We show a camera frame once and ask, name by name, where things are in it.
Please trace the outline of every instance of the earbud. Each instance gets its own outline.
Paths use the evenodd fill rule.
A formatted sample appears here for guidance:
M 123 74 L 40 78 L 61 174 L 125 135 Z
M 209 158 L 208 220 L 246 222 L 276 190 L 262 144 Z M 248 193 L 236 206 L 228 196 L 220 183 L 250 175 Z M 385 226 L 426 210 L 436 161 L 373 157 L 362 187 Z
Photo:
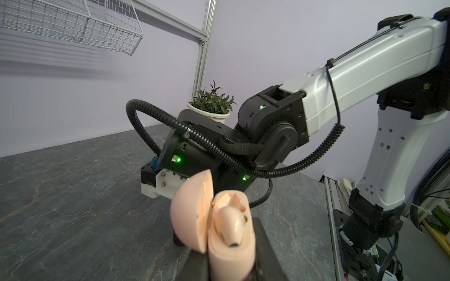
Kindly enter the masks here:
M 227 247 L 241 245 L 245 218 L 242 212 L 232 206 L 221 208 L 214 219 L 217 234 Z

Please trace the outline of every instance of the earbud case lid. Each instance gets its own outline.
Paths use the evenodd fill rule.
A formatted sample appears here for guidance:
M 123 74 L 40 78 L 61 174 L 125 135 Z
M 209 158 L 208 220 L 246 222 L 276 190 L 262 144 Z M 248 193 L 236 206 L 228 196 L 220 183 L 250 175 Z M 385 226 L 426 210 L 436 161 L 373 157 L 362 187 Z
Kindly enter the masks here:
M 211 171 L 205 170 L 185 181 L 170 206 L 172 227 L 187 247 L 204 254 L 214 197 Z

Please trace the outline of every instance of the potted plant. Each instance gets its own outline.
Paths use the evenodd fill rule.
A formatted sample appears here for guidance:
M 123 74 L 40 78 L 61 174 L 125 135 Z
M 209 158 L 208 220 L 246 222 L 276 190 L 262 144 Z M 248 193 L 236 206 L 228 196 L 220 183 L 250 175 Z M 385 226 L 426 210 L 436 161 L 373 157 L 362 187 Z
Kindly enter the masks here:
M 226 96 L 226 98 L 224 98 L 225 94 L 219 96 L 217 90 L 221 89 L 221 87 L 216 87 L 215 81 L 214 86 L 210 86 L 211 92 L 206 91 L 206 88 L 203 91 L 197 91 L 198 96 L 194 97 L 192 101 L 187 102 L 187 106 L 195 112 L 225 124 L 225 119 L 229 117 L 230 111 L 233 111 L 231 105 L 233 103 L 236 104 L 234 102 L 234 95 L 228 100 L 230 95 Z

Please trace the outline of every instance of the white zip tie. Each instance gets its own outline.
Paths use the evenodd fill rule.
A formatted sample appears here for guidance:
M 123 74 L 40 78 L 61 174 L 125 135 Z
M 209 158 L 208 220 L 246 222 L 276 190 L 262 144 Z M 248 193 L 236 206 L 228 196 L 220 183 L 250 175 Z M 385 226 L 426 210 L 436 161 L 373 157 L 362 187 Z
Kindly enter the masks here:
M 433 214 L 430 210 L 427 210 L 427 209 L 425 209 L 425 208 L 422 208 L 421 206 L 417 206 L 417 205 L 414 204 L 414 203 L 411 203 L 411 205 L 412 205 L 412 206 L 416 206 L 417 209 L 420 209 L 420 210 L 424 211 L 425 213 Z

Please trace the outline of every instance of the plant pot rim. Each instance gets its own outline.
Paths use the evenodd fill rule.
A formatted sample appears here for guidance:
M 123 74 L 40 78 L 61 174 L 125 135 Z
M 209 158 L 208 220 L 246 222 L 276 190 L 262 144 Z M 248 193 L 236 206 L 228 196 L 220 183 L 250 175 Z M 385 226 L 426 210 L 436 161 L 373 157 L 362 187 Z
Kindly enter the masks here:
M 193 107 L 189 102 L 186 102 L 188 108 L 190 110 L 193 110 L 195 112 L 198 112 L 200 114 L 203 114 L 204 116 L 208 116 L 208 117 L 213 117 L 213 118 L 218 118 L 218 119 L 225 119 L 228 118 L 230 116 L 231 112 L 228 112 L 227 114 L 218 114 L 218 113 L 210 113 L 201 109 L 198 109 L 196 107 Z

